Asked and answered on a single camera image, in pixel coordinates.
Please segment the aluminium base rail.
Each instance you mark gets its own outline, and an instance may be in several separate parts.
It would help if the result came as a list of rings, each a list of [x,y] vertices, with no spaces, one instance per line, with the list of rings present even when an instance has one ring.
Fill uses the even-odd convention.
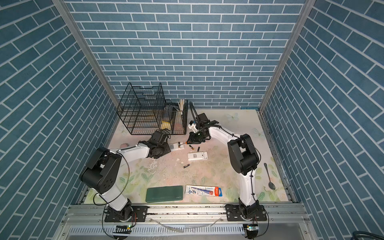
[[[136,216],[111,222],[106,210],[72,205],[56,240],[314,240],[315,230],[302,204],[264,203],[245,219],[235,204],[137,204]]]

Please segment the green flat case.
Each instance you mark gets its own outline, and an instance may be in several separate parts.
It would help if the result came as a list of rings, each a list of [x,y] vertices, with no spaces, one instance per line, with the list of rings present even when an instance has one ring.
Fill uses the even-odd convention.
[[[183,186],[148,188],[146,203],[161,203],[183,200]]]

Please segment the white blue red package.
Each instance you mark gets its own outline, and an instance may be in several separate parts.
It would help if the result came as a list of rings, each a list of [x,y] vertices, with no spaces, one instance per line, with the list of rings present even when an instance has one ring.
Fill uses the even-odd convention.
[[[208,197],[222,197],[222,190],[219,187],[210,187],[210,186],[191,186],[186,185],[185,189],[186,195],[196,195],[196,196],[208,196]]]

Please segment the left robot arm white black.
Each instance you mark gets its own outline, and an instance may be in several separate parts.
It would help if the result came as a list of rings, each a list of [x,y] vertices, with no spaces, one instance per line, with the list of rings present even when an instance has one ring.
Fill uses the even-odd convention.
[[[145,158],[158,159],[170,153],[169,138],[167,130],[160,130],[155,131],[149,140],[139,141],[130,148],[109,150],[100,147],[86,163],[80,174],[80,180],[89,188],[96,190],[105,201],[107,213],[115,221],[128,222],[136,216],[131,201],[123,195],[128,180],[125,181],[124,187],[118,186],[119,177],[123,174],[122,164],[126,164],[130,173],[129,162]]]

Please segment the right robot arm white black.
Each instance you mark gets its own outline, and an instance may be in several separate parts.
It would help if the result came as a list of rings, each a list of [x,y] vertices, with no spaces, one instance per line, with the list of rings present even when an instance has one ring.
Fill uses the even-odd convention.
[[[217,139],[227,145],[231,166],[239,174],[240,215],[247,220],[254,218],[261,206],[256,196],[253,172],[260,163],[261,154],[255,148],[251,137],[248,134],[236,135],[222,127],[218,121],[210,121],[204,113],[192,116],[193,120],[188,125],[192,131],[189,133],[187,144],[201,144],[210,139]]]

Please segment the white remote control with screen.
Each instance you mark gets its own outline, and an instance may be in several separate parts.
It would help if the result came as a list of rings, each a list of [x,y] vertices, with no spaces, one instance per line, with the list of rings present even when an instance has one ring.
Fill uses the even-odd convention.
[[[169,147],[170,147],[170,150],[172,152],[174,152],[174,151],[178,151],[178,150],[184,150],[185,149],[184,144],[185,143],[183,143],[183,142],[177,142],[177,143],[169,144]]]

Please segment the yellow item in basket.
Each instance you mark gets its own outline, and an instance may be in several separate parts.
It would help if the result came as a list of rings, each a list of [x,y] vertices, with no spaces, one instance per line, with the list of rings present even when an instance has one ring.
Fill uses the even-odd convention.
[[[169,119],[162,119],[160,129],[171,131],[172,130],[172,121]]]

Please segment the pink object on table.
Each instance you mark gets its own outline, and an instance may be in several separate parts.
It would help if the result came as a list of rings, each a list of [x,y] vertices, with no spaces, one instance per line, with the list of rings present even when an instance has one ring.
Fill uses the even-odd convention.
[[[121,149],[128,148],[128,147],[129,147],[129,144],[127,144],[127,143],[124,143],[124,144],[120,145]]]

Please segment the metal spoon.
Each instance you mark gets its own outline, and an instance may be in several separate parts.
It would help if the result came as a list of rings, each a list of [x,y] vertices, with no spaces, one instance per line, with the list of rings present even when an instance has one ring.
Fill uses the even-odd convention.
[[[266,163],[264,163],[264,167],[266,169],[266,172],[267,172],[267,176],[268,176],[268,186],[271,190],[275,190],[276,189],[276,186],[274,185],[274,183],[271,181],[271,177],[270,177],[270,173],[269,173],[269,169],[268,169],[268,165]]]

